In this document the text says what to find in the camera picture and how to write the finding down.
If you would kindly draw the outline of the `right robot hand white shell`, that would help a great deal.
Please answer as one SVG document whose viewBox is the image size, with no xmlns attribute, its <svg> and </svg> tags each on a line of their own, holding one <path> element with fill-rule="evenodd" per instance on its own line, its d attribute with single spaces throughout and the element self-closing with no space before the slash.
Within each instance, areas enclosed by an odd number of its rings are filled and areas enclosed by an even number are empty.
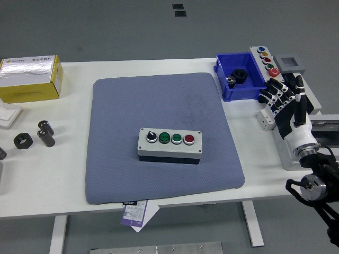
<svg viewBox="0 0 339 254">
<path fill-rule="evenodd" d="M 264 83 L 258 102 L 266 104 L 273 113 L 280 137 L 295 154 L 302 147 L 318 149 L 318 143 L 311 133 L 312 126 L 307 112 L 308 97 L 301 75 L 293 76 L 286 84 L 275 78 Z"/>
</svg>

